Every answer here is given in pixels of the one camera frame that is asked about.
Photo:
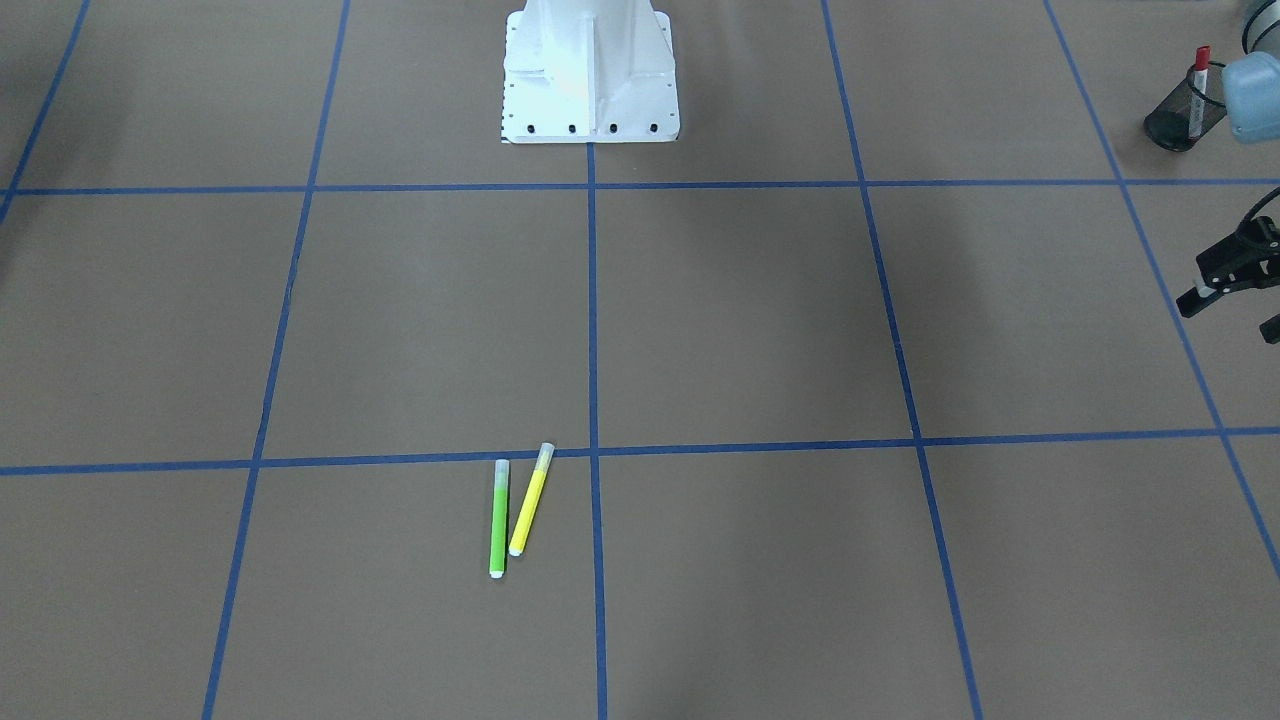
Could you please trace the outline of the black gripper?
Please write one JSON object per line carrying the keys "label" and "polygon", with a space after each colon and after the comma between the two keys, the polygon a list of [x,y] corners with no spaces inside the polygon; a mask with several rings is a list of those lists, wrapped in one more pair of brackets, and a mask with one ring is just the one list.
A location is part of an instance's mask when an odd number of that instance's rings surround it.
{"label": "black gripper", "polygon": [[1222,293],[1277,286],[1277,224],[1270,217],[1243,222],[1229,236],[1197,256],[1197,287],[1176,299],[1181,318],[1190,319],[1217,302]]}

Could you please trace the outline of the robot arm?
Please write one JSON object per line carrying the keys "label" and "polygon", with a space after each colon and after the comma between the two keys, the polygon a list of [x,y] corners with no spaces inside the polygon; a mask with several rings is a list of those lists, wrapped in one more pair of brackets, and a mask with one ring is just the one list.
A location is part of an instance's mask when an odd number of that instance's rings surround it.
{"label": "robot arm", "polygon": [[[1262,143],[1279,135],[1279,5],[1249,1],[1242,22],[1243,56],[1220,68],[1221,97],[1208,95],[1211,51],[1201,47],[1178,87],[1188,110],[1187,138],[1198,140],[1210,111],[1228,119],[1238,143]],[[1225,238],[1197,256],[1196,284],[1178,300],[1184,318],[1194,316],[1229,293],[1277,286],[1277,222],[1262,214],[1277,190],[1258,200]]]}

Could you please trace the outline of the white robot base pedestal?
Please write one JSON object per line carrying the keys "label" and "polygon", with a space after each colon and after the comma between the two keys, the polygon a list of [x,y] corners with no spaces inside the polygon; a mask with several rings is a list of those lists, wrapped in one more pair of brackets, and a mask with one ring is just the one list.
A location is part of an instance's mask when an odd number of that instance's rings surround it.
{"label": "white robot base pedestal", "polygon": [[506,18],[500,141],[668,143],[675,38],[649,1],[527,1]]}

